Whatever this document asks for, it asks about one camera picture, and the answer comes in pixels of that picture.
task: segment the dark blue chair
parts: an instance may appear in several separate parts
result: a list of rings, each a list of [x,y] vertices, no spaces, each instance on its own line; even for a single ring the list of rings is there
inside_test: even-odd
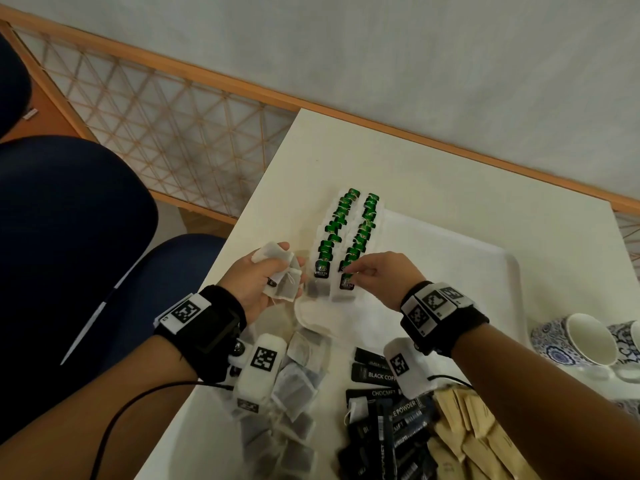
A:
[[[27,109],[27,70],[0,36],[0,137]],[[151,250],[157,208],[107,148],[66,136],[0,144],[0,443],[151,336],[196,292],[225,240],[187,234]],[[101,303],[104,309],[60,362]]]

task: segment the person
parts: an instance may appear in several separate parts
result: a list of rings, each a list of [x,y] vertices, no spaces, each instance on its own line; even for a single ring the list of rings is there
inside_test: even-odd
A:
[[[242,306],[248,324],[273,304],[262,293],[268,276],[288,266],[250,257],[236,261],[218,283]],[[393,252],[364,255],[345,272],[396,311],[426,281],[407,257]],[[451,357],[540,478],[626,479],[640,472],[640,425],[633,418],[490,324],[462,333]],[[2,444],[0,476],[87,478],[105,428],[126,402],[165,383],[196,379],[180,352],[155,335]],[[159,390],[124,412],[98,478],[133,478],[193,387]]]

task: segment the geometric lattice panel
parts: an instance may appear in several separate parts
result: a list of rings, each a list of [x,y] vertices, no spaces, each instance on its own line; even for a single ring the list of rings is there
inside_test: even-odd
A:
[[[636,276],[640,280],[640,217],[616,212],[616,220]]]
[[[294,112],[14,27],[91,129],[145,185],[239,217]]]

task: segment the brown paper packet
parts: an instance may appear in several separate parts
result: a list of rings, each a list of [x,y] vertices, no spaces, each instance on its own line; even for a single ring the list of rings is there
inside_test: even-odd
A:
[[[500,460],[498,460],[498,457],[489,448],[486,440],[478,440],[473,435],[467,435],[464,443],[462,443],[462,451],[490,480],[509,480],[511,478],[500,463]]]
[[[483,471],[478,468],[478,466],[471,460],[467,462],[467,478],[471,480],[489,480],[489,477],[486,476]]]
[[[484,438],[495,423],[495,416],[477,395],[466,395],[465,404],[469,412],[469,419],[476,438]]]
[[[462,463],[467,455],[462,451],[462,442],[465,440],[467,432],[452,431],[447,418],[441,417],[440,420],[434,426],[436,435],[446,444],[453,454],[457,457],[458,461]]]
[[[513,475],[513,478],[516,480],[540,480],[498,423],[495,424],[486,439],[491,450]]]
[[[468,395],[475,394],[475,392],[467,388],[454,387],[453,394],[456,395],[456,400],[458,401],[458,407],[460,408],[460,414],[462,415],[462,421],[465,424],[465,429],[467,431],[472,431],[471,419],[469,418],[469,411],[467,409],[465,399]]]
[[[453,389],[439,389],[433,394],[452,431],[466,431],[460,406]]]
[[[438,480],[465,480],[465,469],[435,436],[427,442],[429,453],[438,464]]]

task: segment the gray wall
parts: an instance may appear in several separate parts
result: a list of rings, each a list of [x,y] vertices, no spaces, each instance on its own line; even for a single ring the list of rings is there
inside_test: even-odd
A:
[[[640,0],[0,0],[640,198]]]

